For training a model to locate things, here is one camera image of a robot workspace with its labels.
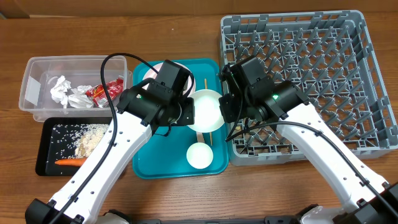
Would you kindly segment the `white bowl with nuts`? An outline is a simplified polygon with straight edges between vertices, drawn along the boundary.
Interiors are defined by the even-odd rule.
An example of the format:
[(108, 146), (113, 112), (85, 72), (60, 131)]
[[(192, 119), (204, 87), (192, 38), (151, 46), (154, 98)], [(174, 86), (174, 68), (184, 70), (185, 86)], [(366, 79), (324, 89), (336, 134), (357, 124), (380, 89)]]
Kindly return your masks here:
[(188, 127), (199, 133), (210, 133), (224, 125), (219, 99), (221, 95), (209, 89), (198, 90), (190, 95), (194, 102), (194, 123)]

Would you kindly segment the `small white round cup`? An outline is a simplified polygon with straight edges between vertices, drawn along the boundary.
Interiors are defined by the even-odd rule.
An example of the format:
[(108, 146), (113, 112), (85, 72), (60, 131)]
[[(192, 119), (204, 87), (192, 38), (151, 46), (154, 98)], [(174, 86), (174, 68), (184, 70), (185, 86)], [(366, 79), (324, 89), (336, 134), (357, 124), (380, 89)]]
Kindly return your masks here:
[(213, 161), (211, 147), (203, 142), (196, 142), (187, 149), (187, 161), (195, 169), (205, 169)]

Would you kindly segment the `large white tissue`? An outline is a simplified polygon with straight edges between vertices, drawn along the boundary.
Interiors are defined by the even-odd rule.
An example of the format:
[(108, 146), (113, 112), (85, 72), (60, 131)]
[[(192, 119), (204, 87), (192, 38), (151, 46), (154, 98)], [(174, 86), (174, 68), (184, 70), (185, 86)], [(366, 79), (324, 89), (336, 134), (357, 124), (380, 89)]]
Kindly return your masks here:
[(92, 108), (94, 103), (91, 98), (86, 95), (86, 92), (92, 88), (91, 85), (80, 85), (72, 88), (72, 94), (68, 95), (68, 103), (72, 108)]

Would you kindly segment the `orange carrot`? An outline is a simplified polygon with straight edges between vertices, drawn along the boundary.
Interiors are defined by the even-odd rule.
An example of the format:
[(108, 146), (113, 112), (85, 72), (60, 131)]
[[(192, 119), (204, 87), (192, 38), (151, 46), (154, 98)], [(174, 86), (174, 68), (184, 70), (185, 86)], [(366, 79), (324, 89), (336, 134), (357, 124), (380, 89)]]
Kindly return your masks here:
[(86, 158), (70, 158), (70, 159), (60, 159), (55, 161), (56, 165), (59, 166), (75, 166), (81, 167), (86, 161)]

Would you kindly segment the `small white tissue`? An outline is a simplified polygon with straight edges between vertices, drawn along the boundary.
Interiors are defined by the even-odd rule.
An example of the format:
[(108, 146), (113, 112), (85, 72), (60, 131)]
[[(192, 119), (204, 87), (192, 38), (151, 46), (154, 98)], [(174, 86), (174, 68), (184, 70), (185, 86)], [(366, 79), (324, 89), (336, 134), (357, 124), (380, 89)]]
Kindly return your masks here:
[(67, 108), (68, 96), (67, 92), (71, 88), (71, 82), (66, 80), (62, 75), (58, 78), (55, 86), (50, 90), (51, 97), (54, 102), (60, 103), (63, 108)]

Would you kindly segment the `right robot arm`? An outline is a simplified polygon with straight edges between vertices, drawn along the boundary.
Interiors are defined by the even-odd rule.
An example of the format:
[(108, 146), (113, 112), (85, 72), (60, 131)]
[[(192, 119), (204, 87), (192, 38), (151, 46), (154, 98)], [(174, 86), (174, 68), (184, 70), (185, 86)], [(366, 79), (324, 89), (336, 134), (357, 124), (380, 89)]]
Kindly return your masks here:
[(248, 79), (229, 70), (220, 79), (229, 88), (219, 99), (224, 120), (251, 117), (258, 109), (257, 128), (270, 126), (301, 150), (339, 198), (341, 208), (312, 205), (292, 223), (397, 223), (397, 185), (359, 160), (292, 82), (276, 85), (265, 74)]

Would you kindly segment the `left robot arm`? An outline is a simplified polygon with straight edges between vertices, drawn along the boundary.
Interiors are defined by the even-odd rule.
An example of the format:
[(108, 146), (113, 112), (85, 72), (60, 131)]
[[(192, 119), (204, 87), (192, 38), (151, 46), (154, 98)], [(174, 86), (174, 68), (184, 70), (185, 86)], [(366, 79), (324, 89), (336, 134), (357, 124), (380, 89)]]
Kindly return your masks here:
[(182, 88), (136, 85), (120, 97), (99, 144), (74, 176), (44, 203), (33, 200), (27, 223), (130, 223), (130, 218), (101, 207), (135, 153), (160, 126), (193, 124), (193, 99)]

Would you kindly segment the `grey dishwasher rack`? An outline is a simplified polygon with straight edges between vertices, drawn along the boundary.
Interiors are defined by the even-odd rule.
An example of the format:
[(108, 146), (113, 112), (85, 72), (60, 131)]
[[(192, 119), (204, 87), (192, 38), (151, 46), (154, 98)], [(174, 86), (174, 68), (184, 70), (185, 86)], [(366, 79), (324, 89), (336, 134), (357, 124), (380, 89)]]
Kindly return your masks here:
[(221, 64), (256, 56), (276, 83), (290, 80), (361, 159), (397, 149), (397, 122), (359, 11), (224, 16)]

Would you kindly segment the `white plastic fork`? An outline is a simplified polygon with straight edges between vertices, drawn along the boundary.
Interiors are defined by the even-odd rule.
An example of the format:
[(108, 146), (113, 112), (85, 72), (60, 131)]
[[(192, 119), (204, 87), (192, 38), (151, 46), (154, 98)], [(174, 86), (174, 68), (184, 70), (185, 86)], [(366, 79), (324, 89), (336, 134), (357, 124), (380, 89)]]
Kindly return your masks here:
[(197, 135), (197, 142), (205, 143), (203, 133), (196, 132), (196, 135)]

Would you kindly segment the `wooden chopstick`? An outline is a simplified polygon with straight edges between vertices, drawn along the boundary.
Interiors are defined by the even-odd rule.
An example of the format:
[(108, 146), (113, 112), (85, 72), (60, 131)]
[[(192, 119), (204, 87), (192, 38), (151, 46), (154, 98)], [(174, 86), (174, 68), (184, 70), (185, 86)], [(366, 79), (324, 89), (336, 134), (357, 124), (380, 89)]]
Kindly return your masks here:
[[(204, 79), (204, 84), (205, 84), (205, 89), (208, 89), (208, 83), (207, 83), (207, 79)], [(212, 136), (212, 132), (209, 132), (209, 138), (210, 138), (210, 145), (213, 145), (213, 136)]]

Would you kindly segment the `teal plastic tray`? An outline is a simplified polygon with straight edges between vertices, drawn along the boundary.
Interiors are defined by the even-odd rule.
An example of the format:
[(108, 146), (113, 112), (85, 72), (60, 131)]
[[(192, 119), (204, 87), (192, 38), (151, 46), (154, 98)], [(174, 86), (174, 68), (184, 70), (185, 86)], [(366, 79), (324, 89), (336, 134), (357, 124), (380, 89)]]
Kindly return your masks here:
[[(221, 93), (221, 83), (217, 74), (218, 64), (210, 58), (176, 60), (186, 66), (196, 81), (196, 90), (204, 89), (204, 79), (207, 79), (208, 89)], [(195, 169), (187, 161), (187, 149), (197, 142), (194, 130), (187, 126), (173, 127), (167, 137), (163, 135), (167, 127), (160, 127), (147, 144), (133, 157), (132, 168), (142, 179), (163, 179), (188, 177), (196, 175), (213, 175), (223, 172), (229, 163), (228, 145), (224, 141), (228, 129), (222, 125), (212, 132), (213, 161), (205, 169)], [(204, 134), (206, 143), (209, 143), (209, 134)]]

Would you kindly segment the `pink white plate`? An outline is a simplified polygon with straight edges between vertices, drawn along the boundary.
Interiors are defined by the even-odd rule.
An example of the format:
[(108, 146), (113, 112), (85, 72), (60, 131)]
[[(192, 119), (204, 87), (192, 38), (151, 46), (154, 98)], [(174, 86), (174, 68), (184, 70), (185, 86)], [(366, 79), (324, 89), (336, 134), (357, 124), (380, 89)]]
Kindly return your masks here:
[[(154, 65), (153, 67), (154, 67), (157, 71), (159, 71), (160, 68), (162, 67), (162, 65), (163, 65), (163, 62), (158, 63), (158, 64)], [(155, 79), (156, 76), (157, 76), (157, 74), (155, 73), (155, 71), (153, 71), (152, 69), (149, 69), (149, 70), (145, 73), (145, 75), (144, 75), (144, 77), (143, 77), (143, 80), (145, 80), (145, 79), (147, 79), (147, 78), (153, 78), (153, 79)], [(186, 82), (186, 84), (185, 84), (185, 86), (184, 86), (183, 94), (186, 94), (186, 93), (187, 93), (188, 96), (190, 96), (190, 95), (191, 95), (192, 93), (194, 93), (195, 91), (196, 91), (196, 81), (195, 81), (194, 78), (189, 77), (188, 80), (187, 80), (187, 82)]]

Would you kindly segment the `spilled rice and nuts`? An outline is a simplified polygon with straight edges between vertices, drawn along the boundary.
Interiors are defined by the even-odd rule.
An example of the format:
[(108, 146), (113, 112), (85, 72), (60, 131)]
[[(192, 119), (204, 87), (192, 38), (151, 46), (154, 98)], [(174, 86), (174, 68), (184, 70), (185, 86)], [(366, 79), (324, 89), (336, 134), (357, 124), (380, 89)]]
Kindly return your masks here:
[(50, 149), (57, 159), (88, 157), (108, 128), (108, 124), (56, 124), (52, 128)]

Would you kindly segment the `black plastic tray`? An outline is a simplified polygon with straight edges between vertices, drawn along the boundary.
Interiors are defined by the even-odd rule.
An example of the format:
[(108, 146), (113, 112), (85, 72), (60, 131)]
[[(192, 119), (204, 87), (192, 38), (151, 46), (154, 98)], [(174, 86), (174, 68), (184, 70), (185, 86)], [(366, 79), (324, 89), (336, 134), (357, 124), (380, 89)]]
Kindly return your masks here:
[(55, 162), (75, 157), (78, 140), (93, 128), (108, 128), (109, 117), (62, 118), (44, 121), (35, 165), (39, 176), (73, 176), (77, 166), (59, 166)]

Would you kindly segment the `clear plastic bin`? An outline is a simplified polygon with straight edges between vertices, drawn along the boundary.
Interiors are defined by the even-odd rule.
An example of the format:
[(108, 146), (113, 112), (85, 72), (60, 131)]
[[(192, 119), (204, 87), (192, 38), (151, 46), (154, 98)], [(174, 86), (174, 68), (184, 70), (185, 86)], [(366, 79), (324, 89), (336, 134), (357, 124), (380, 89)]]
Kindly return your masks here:
[(21, 83), (19, 109), (33, 114), (43, 122), (51, 117), (110, 117), (108, 107), (64, 108), (53, 101), (50, 89), (64, 76), (72, 88), (101, 83), (100, 67), (104, 55), (67, 55), (32, 57), (29, 59)]

